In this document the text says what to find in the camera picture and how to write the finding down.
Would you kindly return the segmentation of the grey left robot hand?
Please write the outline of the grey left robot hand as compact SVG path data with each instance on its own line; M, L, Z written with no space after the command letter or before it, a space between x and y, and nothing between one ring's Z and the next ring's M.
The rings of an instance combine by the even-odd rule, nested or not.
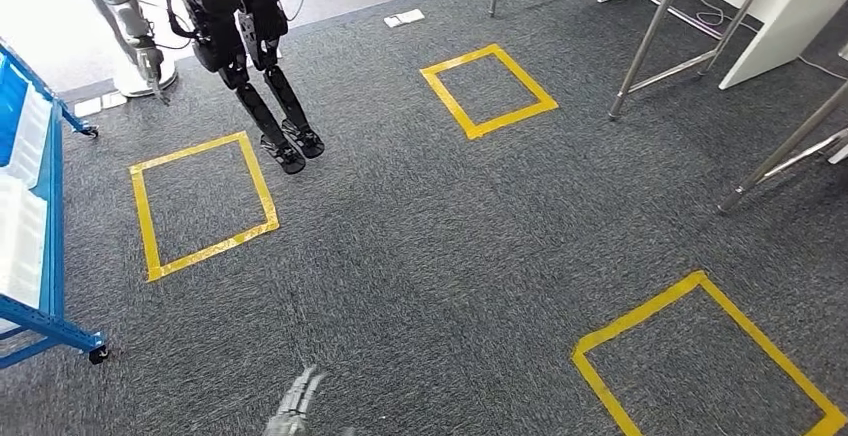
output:
M269 418L263 436L309 435L307 412L325 373L314 375L315 365L307 367L286 391L276 412Z

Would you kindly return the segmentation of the grey hand of idle robot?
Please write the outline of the grey hand of idle robot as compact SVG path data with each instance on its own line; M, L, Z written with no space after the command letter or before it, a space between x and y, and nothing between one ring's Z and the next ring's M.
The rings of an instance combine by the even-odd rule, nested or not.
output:
M169 97L164 93L174 82L176 72L174 67L168 63L164 64L164 55L156 46L140 47L136 49L137 68L147 86L164 105L170 104Z

